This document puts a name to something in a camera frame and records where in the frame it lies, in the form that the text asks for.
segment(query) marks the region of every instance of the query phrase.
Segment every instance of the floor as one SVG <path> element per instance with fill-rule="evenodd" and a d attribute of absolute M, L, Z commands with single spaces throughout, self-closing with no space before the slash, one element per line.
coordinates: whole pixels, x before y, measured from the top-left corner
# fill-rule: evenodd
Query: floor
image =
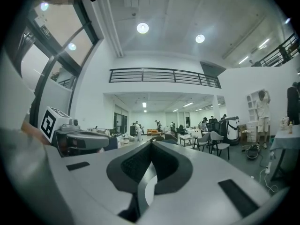
<path fill-rule="evenodd" d="M 143 135 L 142 142 L 140 142 L 140 144 L 144 144 L 145 142 L 147 142 L 148 140 L 150 140 L 153 137 L 154 136 Z M 135 143 L 136 142 L 129 142 L 128 144 L 125 144 L 124 146 L 130 146 Z M 244 173 L 248 174 L 249 176 L 252 176 L 253 179 L 259 181 L 260 172 L 264 169 L 264 167 L 261 167 L 260 164 L 262 166 L 268 166 L 268 163 L 271 161 L 269 158 L 270 145 L 268 145 L 267 149 L 261 149 L 260 154 L 262 156 L 258 156 L 256 159 L 248 159 L 246 156 L 246 153 L 243 150 L 247 149 L 249 147 L 249 145 L 251 145 L 251 143 L 247 143 L 244 145 L 238 144 L 238 145 L 230 146 L 230 160 L 229 161 L 227 159 L 227 150 L 222 151 L 220 157 L 222 159 L 228 161 L 230 164 L 232 164 L 236 168 L 240 169 Z M 189 149 L 192 149 L 191 145 L 186 145 L 186 147 Z M 208 148 L 204 148 L 204 152 L 208 153 L 209 152 Z M 274 193 L 272 191 L 270 191 L 270 189 L 266 186 L 265 181 L 264 181 L 265 176 L 266 176 L 266 181 L 267 181 L 267 184 L 269 187 L 276 185 L 278 187 L 278 189 L 280 190 L 287 186 L 287 184 L 283 180 L 270 181 L 270 179 L 275 171 L 275 168 L 278 164 L 280 154 L 281 154 L 281 151 L 278 151 L 276 154 L 276 159 L 272 160 L 270 174 L 266 175 L 264 171 L 261 173 L 261 185 L 264 186 L 266 188 L 266 190 L 268 190 L 270 195 L 273 195 Z"/>

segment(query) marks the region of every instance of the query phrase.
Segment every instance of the black metal railing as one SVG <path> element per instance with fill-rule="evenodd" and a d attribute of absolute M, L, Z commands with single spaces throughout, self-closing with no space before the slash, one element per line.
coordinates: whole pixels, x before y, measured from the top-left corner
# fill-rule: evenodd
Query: black metal railing
<path fill-rule="evenodd" d="M 259 65 L 263 67 L 279 67 L 299 54 L 300 42 L 295 34 L 292 34 L 286 41 L 270 52 L 263 59 L 259 60 Z"/>
<path fill-rule="evenodd" d="M 70 80 L 71 80 L 71 78 L 66 79 L 66 80 L 64 80 L 64 81 L 61 81 L 61 82 L 58 82 L 58 84 L 60 84 L 61 86 L 67 88 L 68 85 L 69 85 L 69 83 L 70 83 Z"/>
<path fill-rule="evenodd" d="M 168 68 L 117 68 L 110 69 L 110 83 L 121 82 L 167 82 L 167 83 L 187 83 L 214 88 L 221 88 L 217 77 L 208 76 L 201 73 Z"/>

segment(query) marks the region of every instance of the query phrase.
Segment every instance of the wire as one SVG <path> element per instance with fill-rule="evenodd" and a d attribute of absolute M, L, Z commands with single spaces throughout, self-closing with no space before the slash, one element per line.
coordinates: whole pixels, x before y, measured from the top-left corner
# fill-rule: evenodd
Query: wire
<path fill-rule="evenodd" d="M 269 190 L 268 191 L 272 191 L 273 193 L 276 193 L 276 192 L 278 192 L 278 187 L 276 186 L 276 185 L 273 185 L 273 186 L 271 186 L 271 187 L 269 187 L 268 186 L 268 184 L 267 184 L 267 181 L 266 181 L 266 177 L 267 177 L 267 174 L 264 176 L 264 181 L 265 181 L 265 183 L 266 183 L 266 186 L 269 188 Z"/>
<path fill-rule="evenodd" d="M 259 163 L 259 166 L 260 166 L 260 167 L 265 167 L 265 168 L 267 168 L 267 166 L 262 166 L 263 155 L 262 155 L 262 154 L 259 154 L 259 156 L 262 156 L 262 159 L 261 159 L 261 161 L 260 161 L 260 163 Z"/>
<path fill-rule="evenodd" d="M 262 169 L 261 172 L 259 173 L 259 183 L 261 183 L 261 174 L 262 174 L 262 171 L 265 171 L 265 170 L 266 170 L 266 168 Z"/>

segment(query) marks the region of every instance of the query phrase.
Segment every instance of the bottle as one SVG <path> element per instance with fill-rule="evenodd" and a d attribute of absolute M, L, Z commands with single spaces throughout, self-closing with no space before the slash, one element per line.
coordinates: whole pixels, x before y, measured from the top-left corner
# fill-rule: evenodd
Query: bottle
<path fill-rule="evenodd" d="M 289 124 L 289 134 L 292 134 L 293 133 L 293 125 L 292 125 L 292 122 L 290 122 Z"/>

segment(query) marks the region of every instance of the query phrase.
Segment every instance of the gray floor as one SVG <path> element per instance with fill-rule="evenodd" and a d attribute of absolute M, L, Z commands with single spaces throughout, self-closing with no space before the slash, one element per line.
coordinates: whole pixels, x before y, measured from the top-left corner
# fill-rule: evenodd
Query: gray floor
<path fill-rule="evenodd" d="M 152 138 L 152 136 L 143 135 L 142 136 L 143 141 L 141 142 L 141 144 L 145 143 L 146 141 L 148 141 L 151 138 Z M 263 159 L 261 156 L 258 156 L 256 159 L 248 159 L 246 152 L 242 152 L 242 150 L 247 149 L 250 144 L 251 143 L 247 143 L 244 145 L 238 144 L 238 145 L 230 146 L 230 160 L 228 160 L 228 157 L 227 157 L 227 150 L 222 151 L 220 157 L 222 159 L 228 161 L 230 164 L 232 164 L 236 168 L 240 169 L 244 173 L 248 174 L 249 176 L 253 176 L 256 181 L 259 181 L 259 174 L 264 169 L 263 167 L 260 167 L 260 163 L 262 166 L 267 166 L 268 163 L 271 161 L 272 164 L 271 164 L 270 174 L 268 174 L 266 176 L 264 171 L 261 173 L 261 185 L 264 186 L 266 188 L 266 190 L 269 191 L 270 195 L 274 194 L 272 191 L 269 190 L 269 188 L 265 184 L 264 177 L 266 176 L 266 181 L 267 181 L 267 184 L 269 187 L 271 187 L 273 185 L 277 185 L 279 190 L 282 188 L 285 188 L 287 186 L 287 184 L 284 182 L 284 180 L 270 181 L 270 179 L 275 171 L 275 168 L 277 167 L 277 164 L 278 164 L 278 161 L 279 161 L 279 158 L 281 155 L 281 151 L 276 152 L 276 159 L 270 160 L 270 158 L 269 158 L 270 145 L 268 144 L 267 149 L 261 149 L 261 151 L 260 151 L 260 154 L 263 156 Z M 188 149 L 192 149 L 191 145 L 187 145 L 186 147 Z M 208 148 L 205 147 L 204 152 L 208 153 L 209 152 Z M 289 163 L 291 163 L 290 160 L 295 161 L 295 156 L 293 156 L 293 154 L 292 154 L 292 156 L 289 156 L 288 154 L 286 154 L 285 159 L 283 160 L 283 164 L 284 164 L 284 162 L 286 163 L 287 160 Z"/>

